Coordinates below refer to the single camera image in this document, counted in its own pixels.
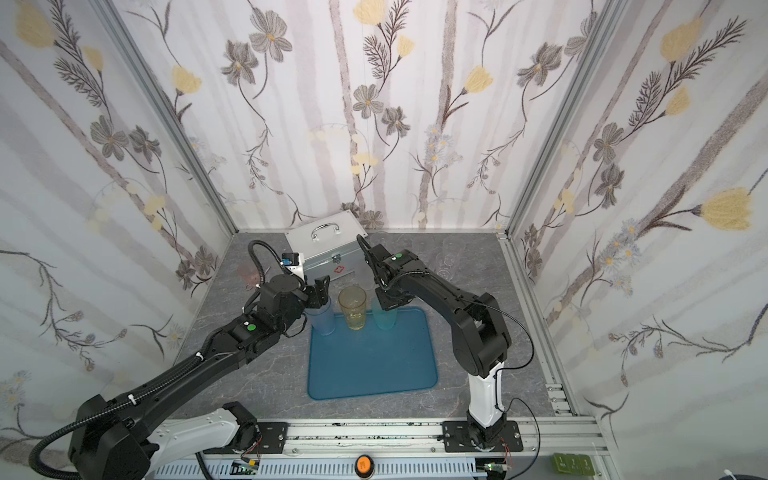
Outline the yellow plastic cup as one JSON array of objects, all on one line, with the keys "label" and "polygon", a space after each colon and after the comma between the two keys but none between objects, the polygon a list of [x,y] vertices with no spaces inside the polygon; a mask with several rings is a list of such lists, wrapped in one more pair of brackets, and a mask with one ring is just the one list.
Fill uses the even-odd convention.
[{"label": "yellow plastic cup", "polygon": [[338,302],[348,327],[353,331],[364,328],[366,323],[367,293],[358,285],[342,289]]}]

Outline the blue plastic cup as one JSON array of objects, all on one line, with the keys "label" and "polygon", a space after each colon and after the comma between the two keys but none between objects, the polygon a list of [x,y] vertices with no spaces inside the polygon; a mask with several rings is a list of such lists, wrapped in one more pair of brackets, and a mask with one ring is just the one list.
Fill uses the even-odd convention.
[{"label": "blue plastic cup", "polygon": [[332,299],[329,298],[321,307],[305,310],[313,331],[320,336],[331,335],[336,329],[332,304]]}]

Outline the teal plastic cup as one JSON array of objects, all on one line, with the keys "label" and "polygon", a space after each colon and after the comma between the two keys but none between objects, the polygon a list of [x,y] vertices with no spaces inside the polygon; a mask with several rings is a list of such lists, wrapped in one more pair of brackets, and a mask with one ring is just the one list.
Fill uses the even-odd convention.
[{"label": "teal plastic cup", "polygon": [[385,310],[379,299],[374,298],[372,302],[372,315],[376,326],[383,331],[392,330],[397,322],[398,310]]}]

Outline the teal plastic tray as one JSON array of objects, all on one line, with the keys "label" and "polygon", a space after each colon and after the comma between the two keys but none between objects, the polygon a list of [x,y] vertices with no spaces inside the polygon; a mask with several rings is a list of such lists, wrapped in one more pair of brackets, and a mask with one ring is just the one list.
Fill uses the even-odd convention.
[{"label": "teal plastic tray", "polygon": [[316,401],[400,393],[433,388],[438,369],[427,315],[402,308],[390,330],[368,314],[351,330],[341,313],[326,336],[311,332],[307,392]]}]

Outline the pink plastic cup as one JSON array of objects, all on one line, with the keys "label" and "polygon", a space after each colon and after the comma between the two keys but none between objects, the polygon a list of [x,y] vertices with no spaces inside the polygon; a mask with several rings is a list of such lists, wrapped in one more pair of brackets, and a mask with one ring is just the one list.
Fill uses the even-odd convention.
[{"label": "pink plastic cup", "polygon": [[238,267],[237,273],[242,278],[247,290],[252,291],[260,286],[262,278],[256,267],[241,265]]}]

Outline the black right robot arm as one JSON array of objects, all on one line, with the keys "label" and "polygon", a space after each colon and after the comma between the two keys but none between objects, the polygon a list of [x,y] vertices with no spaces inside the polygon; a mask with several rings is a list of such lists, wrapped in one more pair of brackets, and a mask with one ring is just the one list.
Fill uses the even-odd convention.
[{"label": "black right robot arm", "polygon": [[529,358],[521,365],[508,366],[512,337],[506,321],[518,320],[503,311],[493,295],[476,295],[454,286],[409,250],[391,253],[382,245],[370,245],[361,235],[356,240],[373,274],[383,310],[404,307],[419,299],[449,325],[454,357],[469,378],[469,441],[479,450],[491,449],[501,440],[507,424],[508,409],[501,399],[502,373],[522,370],[536,357],[528,330],[521,328],[531,348]]}]

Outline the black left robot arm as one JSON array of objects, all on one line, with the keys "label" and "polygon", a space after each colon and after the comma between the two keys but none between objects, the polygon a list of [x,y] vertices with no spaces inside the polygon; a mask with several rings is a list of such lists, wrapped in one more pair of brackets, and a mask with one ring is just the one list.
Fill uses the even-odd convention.
[{"label": "black left robot arm", "polygon": [[299,255],[275,257],[280,271],[263,280],[241,314],[213,330],[180,364],[107,401],[83,403],[74,422],[43,437],[29,467],[52,479],[142,479],[161,445],[150,437],[171,414],[224,376],[248,365],[290,335],[307,309],[329,301],[330,278],[296,274]]}]

